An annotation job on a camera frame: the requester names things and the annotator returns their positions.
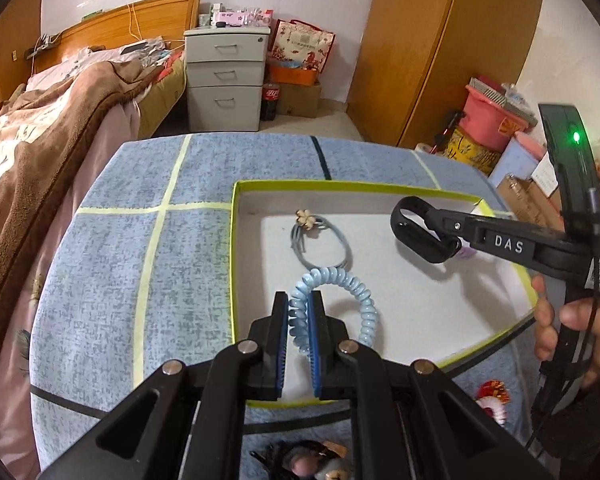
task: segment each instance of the nightstand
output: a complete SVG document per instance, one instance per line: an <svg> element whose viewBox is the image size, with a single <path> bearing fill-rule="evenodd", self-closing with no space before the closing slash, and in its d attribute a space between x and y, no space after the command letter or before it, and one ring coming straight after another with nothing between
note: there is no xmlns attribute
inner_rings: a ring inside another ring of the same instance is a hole
<svg viewBox="0 0 600 480"><path fill-rule="evenodd" d="M257 132L269 27L186 30L192 132Z"/></svg>

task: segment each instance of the brown blanket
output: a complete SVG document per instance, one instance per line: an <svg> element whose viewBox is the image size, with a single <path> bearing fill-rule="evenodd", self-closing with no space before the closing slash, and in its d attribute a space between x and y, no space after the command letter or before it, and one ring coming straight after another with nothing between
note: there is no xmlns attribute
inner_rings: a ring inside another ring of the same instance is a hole
<svg viewBox="0 0 600 480"><path fill-rule="evenodd" d="M106 113L158 75L99 62L0 111L0 350L20 289Z"/></svg>

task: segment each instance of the wooden headboard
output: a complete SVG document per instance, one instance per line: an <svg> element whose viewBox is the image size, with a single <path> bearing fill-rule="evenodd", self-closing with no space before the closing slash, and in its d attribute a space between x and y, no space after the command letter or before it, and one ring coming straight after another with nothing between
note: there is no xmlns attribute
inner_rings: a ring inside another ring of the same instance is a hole
<svg viewBox="0 0 600 480"><path fill-rule="evenodd" d="M137 41L129 30L144 39L182 40L184 31L196 26L199 4L200 0L141 0L98 14L64 30L57 47L35 57L35 72L62 62L85 46L116 48Z"/></svg>

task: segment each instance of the pink bed sheet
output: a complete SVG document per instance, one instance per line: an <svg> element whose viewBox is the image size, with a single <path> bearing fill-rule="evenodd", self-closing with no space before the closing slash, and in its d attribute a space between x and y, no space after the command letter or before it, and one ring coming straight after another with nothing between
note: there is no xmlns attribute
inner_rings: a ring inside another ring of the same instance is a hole
<svg viewBox="0 0 600 480"><path fill-rule="evenodd" d="M33 435L28 360L17 344L21 330L31 332L51 260L80 202L117 149L138 138L136 102L117 105L105 116L56 214L20 293L0 352L0 458L17 480L34 480L40 472Z"/></svg>

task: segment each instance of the black stripe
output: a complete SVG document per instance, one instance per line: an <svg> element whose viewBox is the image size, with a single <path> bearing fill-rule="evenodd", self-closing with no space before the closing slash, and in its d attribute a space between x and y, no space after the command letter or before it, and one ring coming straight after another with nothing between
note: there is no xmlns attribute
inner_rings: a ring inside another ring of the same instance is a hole
<svg viewBox="0 0 600 480"><path fill-rule="evenodd" d="M98 410L97 408L92 408L91 406L85 406L84 404L80 404L79 402L73 402L72 400L65 399L64 397L57 396L56 394L52 394L42 388L31 385L31 393L40 399L48 400L55 404L56 406L62 406L72 412L81 413L83 415L92 416L93 418L103 418L107 415L108 412L104 412L103 410Z"/></svg>
<svg viewBox="0 0 600 480"><path fill-rule="evenodd" d="M519 325L513 327L500 339L497 339L490 345L487 345L485 348L480 348L480 350L478 350L477 352L463 359L451 363L449 366L443 367L442 371L452 379L458 377L458 375L464 373L469 368L473 368L475 365L480 364L482 361L484 361L487 357L495 354L498 350L503 348L503 346L506 346L513 339L517 338L535 322L536 320L534 319L533 315L531 315L529 319L526 319Z"/></svg>
<svg viewBox="0 0 600 480"><path fill-rule="evenodd" d="M245 424L243 434L283 433L284 431L305 430L315 426L325 426L351 418L351 410L325 413L323 415L295 418L293 420L276 420L259 424Z"/></svg>
<svg viewBox="0 0 600 480"><path fill-rule="evenodd" d="M331 172L329 171L329 167L327 166L327 160L324 158L324 153L322 152L322 148L320 147L320 142L315 136L311 136L311 140L314 143L315 151L318 153L318 158L320 159L320 166L322 167L322 172L324 173L325 180L331 180Z"/></svg>

